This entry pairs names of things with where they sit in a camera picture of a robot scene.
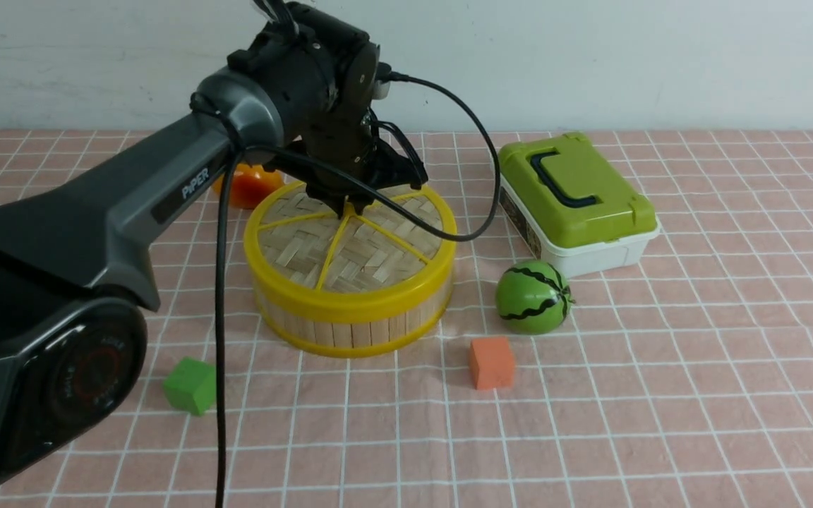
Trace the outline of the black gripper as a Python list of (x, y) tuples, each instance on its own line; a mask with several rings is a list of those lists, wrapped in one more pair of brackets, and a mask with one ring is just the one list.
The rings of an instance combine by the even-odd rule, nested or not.
[[(398, 154), (380, 139), (377, 126), (364, 123), (373, 119), (368, 110), (329, 113), (307, 101), (285, 99), (280, 111), (289, 151), (332, 165), (374, 189), (408, 186), (418, 190), (428, 182), (421, 160)], [(353, 205), (356, 215), (363, 215), (374, 201), (370, 193), (312, 164), (274, 157), (264, 168), (304, 182), (307, 196), (336, 205), (338, 218), (351, 215)]]

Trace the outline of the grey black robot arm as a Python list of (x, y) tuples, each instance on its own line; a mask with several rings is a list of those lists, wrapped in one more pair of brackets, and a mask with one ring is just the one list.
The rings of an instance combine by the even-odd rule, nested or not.
[(335, 211), (419, 175), (375, 148), (380, 45), (299, 2), (191, 94), (190, 112), (47, 192), (0, 205), (0, 485), (125, 401), (160, 308), (150, 247), (243, 157), (308, 184)]

